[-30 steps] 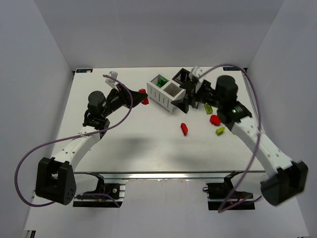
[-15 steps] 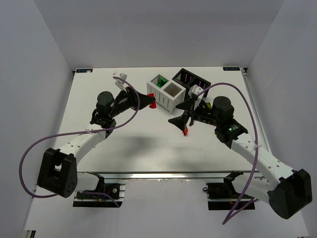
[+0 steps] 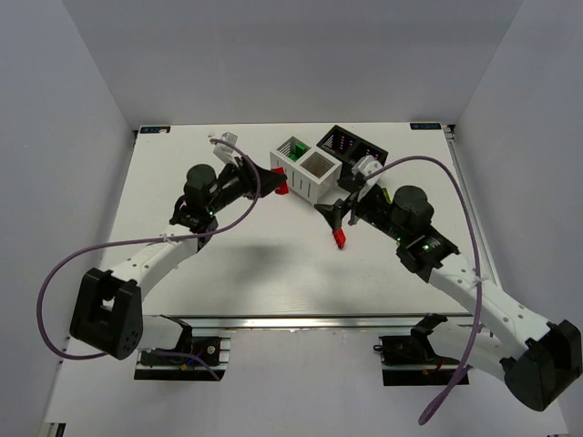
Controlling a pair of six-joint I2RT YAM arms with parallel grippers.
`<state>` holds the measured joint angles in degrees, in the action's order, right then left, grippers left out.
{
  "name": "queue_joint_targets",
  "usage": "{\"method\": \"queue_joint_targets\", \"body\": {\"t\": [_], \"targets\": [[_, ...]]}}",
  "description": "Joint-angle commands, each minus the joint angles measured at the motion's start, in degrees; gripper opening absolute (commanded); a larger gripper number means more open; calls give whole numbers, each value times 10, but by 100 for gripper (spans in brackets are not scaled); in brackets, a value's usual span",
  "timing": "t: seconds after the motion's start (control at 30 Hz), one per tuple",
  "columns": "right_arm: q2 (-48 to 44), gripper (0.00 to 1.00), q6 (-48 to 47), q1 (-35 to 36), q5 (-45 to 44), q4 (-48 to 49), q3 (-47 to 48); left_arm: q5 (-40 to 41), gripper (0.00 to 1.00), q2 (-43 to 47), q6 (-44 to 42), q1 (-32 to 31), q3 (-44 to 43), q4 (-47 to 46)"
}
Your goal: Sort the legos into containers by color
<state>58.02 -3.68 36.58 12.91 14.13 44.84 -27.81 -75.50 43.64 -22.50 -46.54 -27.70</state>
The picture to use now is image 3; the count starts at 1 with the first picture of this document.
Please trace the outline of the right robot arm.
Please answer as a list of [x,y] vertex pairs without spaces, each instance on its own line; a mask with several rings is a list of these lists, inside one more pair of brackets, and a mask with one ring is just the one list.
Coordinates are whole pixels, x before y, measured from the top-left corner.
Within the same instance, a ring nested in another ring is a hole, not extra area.
[[349,215],[394,239],[401,263],[422,281],[456,300],[492,332],[479,336],[468,364],[501,380],[529,409],[542,412],[582,374],[580,330],[568,320],[554,323],[529,310],[477,271],[458,247],[432,225],[434,208],[415,186],[386,199],[375,186],[333,204],[318,204],[333,232]]

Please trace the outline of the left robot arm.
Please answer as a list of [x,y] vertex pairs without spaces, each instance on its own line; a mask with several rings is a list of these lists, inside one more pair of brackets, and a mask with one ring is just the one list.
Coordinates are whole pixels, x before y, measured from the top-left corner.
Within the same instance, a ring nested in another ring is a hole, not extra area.
[[192,167],[168,226],[117,266],[90,269],[83,276],[70,335],[118,360],[136,349],[175,348],[186,329],[166,316],[144,316],[142,302],[182,261],[198,254],[218,228],[217,215],[240,198],[264,198],[282,190],[280,169],[228,164],[217,173],[207,164]]

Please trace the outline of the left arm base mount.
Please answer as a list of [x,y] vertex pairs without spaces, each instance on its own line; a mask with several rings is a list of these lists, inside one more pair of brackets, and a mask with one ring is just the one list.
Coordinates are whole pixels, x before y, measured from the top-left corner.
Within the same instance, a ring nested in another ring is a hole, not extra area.
[[231,336],[177,318],[147,316],[138,344],[136,381],[221,381]]

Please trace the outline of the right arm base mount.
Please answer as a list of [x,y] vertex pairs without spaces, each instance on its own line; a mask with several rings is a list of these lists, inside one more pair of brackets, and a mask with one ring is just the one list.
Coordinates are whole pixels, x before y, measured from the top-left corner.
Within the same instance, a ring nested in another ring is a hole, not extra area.
[[407,335],[384,335],[373,346],[382,363],[384,387],[445,387],[459,364],[435,353],[428,337],[447,317],[428,314]]

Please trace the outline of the green long lego piece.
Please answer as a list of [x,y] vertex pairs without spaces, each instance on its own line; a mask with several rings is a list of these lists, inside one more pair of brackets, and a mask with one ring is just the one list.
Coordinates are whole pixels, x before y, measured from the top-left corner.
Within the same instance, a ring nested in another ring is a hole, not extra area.
[[299,160],[310,148],[302,142],[291,142],[287,157],[296,162]]

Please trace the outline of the red curved lego brick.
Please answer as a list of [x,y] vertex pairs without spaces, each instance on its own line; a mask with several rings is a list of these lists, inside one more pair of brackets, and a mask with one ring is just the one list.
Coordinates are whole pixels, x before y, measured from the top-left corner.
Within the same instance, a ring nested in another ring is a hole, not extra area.
[[337,229],[332,232],[333,239],[338,249],[343,249],[346,243],[346,237],[343,229]]

